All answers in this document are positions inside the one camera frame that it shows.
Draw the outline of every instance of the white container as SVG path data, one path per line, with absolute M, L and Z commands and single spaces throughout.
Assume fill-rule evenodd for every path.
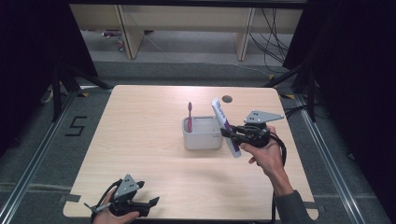
M 223 142 L 216 117 L 191 117 L 191 132 L 188 131 L 189 118 L 181 124 L 186 149 L 217 149 Z

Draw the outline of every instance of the gray sleeve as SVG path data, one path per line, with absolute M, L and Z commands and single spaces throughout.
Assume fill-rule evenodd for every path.
M 288 195 L 275 197 L 275 204 L 282 223 L 315 223 L 306 212 L 303 199 L 297 190 Z

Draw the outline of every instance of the human hand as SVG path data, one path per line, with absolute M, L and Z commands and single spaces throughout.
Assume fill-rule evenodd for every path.
M 110 202 L 111 195 L 113 195 L 115 190 L 116 188 L 107 194 L 107 196 L 103 199 L 102 204 Z M 131 223 L 137 217 L 139 217 L 139 212 L 131 212 L 122 217 L 116 217 L 107 208 L 96 215 L 95 219 L 93 220 L 93 224 L 127 224 Z
M 276 134 L 275 127 L 267 127 L 271 133 Z M 280 146 L 274 139 L 270 138 L 268 145 L 262 148 L 247 143 L 242 143 L 240 147 L 253 156 L 248 163 L 256 162 L 270 178 L 276 196 L 293 193 L 293 188 L 283 167 Z

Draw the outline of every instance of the toothbrush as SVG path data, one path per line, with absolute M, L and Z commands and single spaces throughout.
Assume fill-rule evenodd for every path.
M 189 133 L 192 132 L 192 119 L 191 119 L 191 110 L 192 110 L 192 104 L 189 102 L 189 121 L 187 123 L 187 131 Z

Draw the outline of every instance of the wooden table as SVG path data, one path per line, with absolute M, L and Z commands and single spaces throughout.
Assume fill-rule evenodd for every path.
M 145 187 L 134 197 L 146 203 L 160 196 L 148 217 L 158 219 L 264 220 L 271 218 L 273 189 L 262 169 L 235 159 L 225 141 L 220 149 L 187 150 L 181 122 L 188 116 L 214 116 L 215 97 L 233 97 L 221 107 L 232 125 L 243 125 L 252 109 L 284 114 L 274 89 L 192 86 L 117 86 L 108 100 L 64 215 L 89 217 L 111 183 L 131 174 Z M 313 202 L 286 119 L 268 122 L 288 148 L 286 170 L 305 202 Z M 307 209 L 316 219 L 317 209 Z

